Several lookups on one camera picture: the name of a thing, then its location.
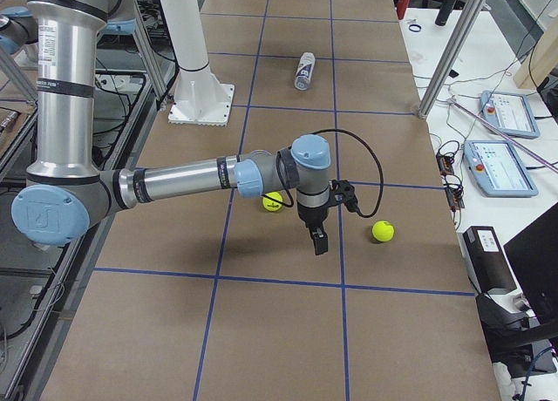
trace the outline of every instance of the silver can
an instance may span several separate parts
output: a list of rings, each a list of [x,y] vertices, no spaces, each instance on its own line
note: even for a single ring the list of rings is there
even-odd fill
[[[312,72],[316,64],[316,57],[311,52],[305,52],[298,62],[295,75],[295,87],[298,90],[308,90],[312,80]]]

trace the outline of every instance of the white table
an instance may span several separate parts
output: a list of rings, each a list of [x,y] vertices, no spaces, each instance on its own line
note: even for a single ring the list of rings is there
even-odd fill
[[[415,82],[421,98],[425,93],[425,87],[429,83],[427,78],[434,73],[460,14],[459,11],[454,11],[447,25],[439,27],[434,24],[437,13],[437,10],[408,9],[405,19],[400,23],[413,73],[417,76]],[[420,32],[410,31],[409,23],[419,24],[422,30]],[[446,83],[453,85],[446,85],[442,89],[438,96],[439,101],[435,103],[428,115],[427,122],[430,132],[440,136],[443,142],[455,139],[463,143],[463,137],[446,124],[448,105],[444,102],[452,95],[457,95],[460,104],[476,113],[480,111],[480,100],[460,95],[477,98],[483,91],[492,91],[496,86],[498,86],[498,91],[532,93],[533,91],[520,90],[515,86],[513,74],[519,69],[520,64],[518,62],[512,64],[514,61],[514,52],[509,47],[490,13],[487,11],[481,12],[454,63],[453,69],[459,76],[448,78]],[[510,64],[512,65],[504,73],[502,70]],[[473,78],[486,78],[497,71],[500,72],[488,79],[455,83],[456,81]],[[535,117],[550,116],[547,107],[538,94],[532,94],[528,98]],[[455,108],[452,108],[449,112],[450,124],[467,136],[472,128],[473,119]],[[551,117],[538,119],[537,124],[541,131],[540,138],[520,139],[520,142],[546,160],[558,160],[558,125]],[[498,139],[499,137],[491,134],[477,122],[467,138]],[[439,142],[435,137],[432,137],[432,145],[434,150],[439,147]],[[449,146],[444,151],[454,149],[453,146]],[[521,151],[519,151],[519,154],[526,166],[540,165]],[[535,197],[488,198],[476,186],[472,175],[468,173],[466,163],[463,162],[460,166],[460,161],[461,153],[458,153],[454,169],[457,174],[462,174],[460,177],[463,180],[465,191],[463,200],[466,205],[466,208],[460,214],[461,221],[457,230],[458,233],[464,232],[472,225],[493,226],[500,244],[503,245],[558,201],[558,176],[547,169],[530,172],[539,189],[539,194]],[[520,293],[519,290],[507,296],[494,296],[493,299],[504,308],[517,312],[512,300],[513,296],[518,293]],[[520,378],[514,380],[514,384],[520,392],[521,380]],[[555,399],[556,394],[558,394],[558,374],[531,377],[529,383],[533,386],[528,388],[526,400]]]

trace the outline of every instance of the tennis ball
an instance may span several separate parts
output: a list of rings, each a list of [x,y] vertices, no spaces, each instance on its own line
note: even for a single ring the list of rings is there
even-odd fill
[[[372,227],[372,236],[381,242],[389,241],[395,234],[395,227],[388,221],[378,221]]]
[[[276,201],[282,202],[282,196],[279,192],[271,192],[266,195],[270,198],[275,199]],[[275,212],[282,208],[282,205],[280,203],[273,202],[271,199],[268,199],[265,196],[262,199],[262,205],[270,212]]]

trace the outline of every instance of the black monitor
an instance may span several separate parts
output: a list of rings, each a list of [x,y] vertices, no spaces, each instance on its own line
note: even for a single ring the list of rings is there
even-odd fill
[[[504,245],[504,250],[541,323],[528,334],[547,338],[558,349],[558,203]]]

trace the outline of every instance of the black bottle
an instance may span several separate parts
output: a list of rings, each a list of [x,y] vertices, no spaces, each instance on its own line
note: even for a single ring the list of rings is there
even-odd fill
[[[457,0],[444,0],[442,2],[436,21],[434,22],[436,25],[444,26],[447,23],[447,18],[450,17],[450,13],[452,13],[455,2],[457,2]]]

